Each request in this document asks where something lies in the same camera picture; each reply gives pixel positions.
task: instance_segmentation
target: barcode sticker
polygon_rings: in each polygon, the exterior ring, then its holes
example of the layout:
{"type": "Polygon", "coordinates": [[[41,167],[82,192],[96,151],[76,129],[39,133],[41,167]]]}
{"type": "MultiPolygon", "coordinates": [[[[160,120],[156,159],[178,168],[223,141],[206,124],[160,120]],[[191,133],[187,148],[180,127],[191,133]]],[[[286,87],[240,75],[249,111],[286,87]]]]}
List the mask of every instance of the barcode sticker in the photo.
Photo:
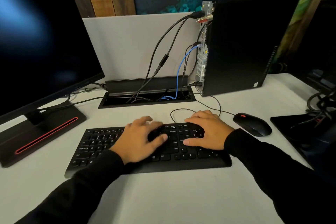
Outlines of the barcode sticker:
{"type": "Polygon", "coordinates": [[[201,70],[201,77],[204,76],[204,71],[205,71],[205,65],[202,66],[202,70],[201,70]]]}

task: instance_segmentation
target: person's left arm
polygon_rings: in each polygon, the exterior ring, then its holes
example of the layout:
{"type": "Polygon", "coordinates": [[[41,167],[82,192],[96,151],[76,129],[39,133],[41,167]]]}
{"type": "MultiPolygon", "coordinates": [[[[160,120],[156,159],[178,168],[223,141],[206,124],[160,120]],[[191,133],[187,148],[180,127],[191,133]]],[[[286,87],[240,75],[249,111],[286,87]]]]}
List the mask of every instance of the person's left arm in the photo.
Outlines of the person's left arm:
{"type": "Polygon", "coordinates": [[[162,125],[161,122],[149,124],[148,121],[152,118],[147,116],[127,124],[110,150],[104,151],[90,166],[59,185],[17,223],[87,223],[103,192],[123,174],[124,165],[147,158],[166,141],[167,135],[163,134],[148,142],[148,134],[162,125]]]}

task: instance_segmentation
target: black long-sleeve shirt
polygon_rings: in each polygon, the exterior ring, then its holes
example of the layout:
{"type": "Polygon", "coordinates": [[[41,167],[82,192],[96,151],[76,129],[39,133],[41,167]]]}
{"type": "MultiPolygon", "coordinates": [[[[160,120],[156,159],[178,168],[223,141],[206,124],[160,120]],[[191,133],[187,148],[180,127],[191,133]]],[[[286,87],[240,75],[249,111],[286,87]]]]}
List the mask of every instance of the black long-sleeve shirt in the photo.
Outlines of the black long-sleeve shirt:
{"type": "MultiPolygon", "coordinates": [[[[242,129],[227,137],[224,149],[251,172],[285,223],[335,223],[336,188],[314,171],[242,129]]],[[[97,161],[59,185],[17,223],[87,223],[103,192],[123,173],[123,168],[116,153],[103,152],[97,161]]]]}

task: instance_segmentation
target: hand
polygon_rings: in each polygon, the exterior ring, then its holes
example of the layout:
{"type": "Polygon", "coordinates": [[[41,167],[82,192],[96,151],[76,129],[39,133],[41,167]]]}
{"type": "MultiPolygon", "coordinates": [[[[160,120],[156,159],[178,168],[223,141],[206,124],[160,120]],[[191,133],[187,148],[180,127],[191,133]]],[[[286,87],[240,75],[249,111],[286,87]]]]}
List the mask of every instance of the hand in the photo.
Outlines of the hand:
{"type": "Polygon", "coordinates": [[[121,157],[124,165],[129,162],[139,162],[147,158],[167,140],[168,136],[162,134],[153,141],[148,141],[148,134],[163,124],[158,121],[147,123],[152,120],[151,117],[144,116],[133,121],[132,124],[127,124],[121,137],[110,148],[111,151],[114,151],[121,157]]]}
{"type": "Polygon", "coordinates": [[[234,131],[234,128],[221,121],[218,115],[212,114],[209,110],[198,111],[184,121],[200,125],[204,129],[204,138],[188,138],[183,141],[183,144],[188,146],[223,150],[225,139],[234,131]]]}

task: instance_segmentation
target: red-outlined slot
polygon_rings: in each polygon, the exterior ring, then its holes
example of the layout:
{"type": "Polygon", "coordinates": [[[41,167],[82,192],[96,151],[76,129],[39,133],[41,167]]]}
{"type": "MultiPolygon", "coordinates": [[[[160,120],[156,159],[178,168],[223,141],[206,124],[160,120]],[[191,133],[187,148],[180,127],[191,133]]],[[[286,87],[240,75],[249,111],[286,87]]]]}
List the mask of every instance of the red-outlined slot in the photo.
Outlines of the red-outlined slot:
{"type": "Polygon", "coordinates": [[[74,121],[78,120],[78,117],[74,117],[71,120],[68,120],[67,122],[63,123],[62,125],[58,126],[57,128],[54,128],[53,130],[49,131],[48,133],[44,134],[43,136],[40,136],[39,138],[35,139],[34,141],[31,141],[30,143],[26,144],[25,146],[22,146],[18,150],[15,151],[15,155],[20,154],[21,152],[29,149],[33,145],[39,143],[43,139],[46,139],[47,137],[51,136],[53,133],[56,133],[57,131],[61,130],[62,128],[65,128],[69,124],[73,123],[74,121]]]}

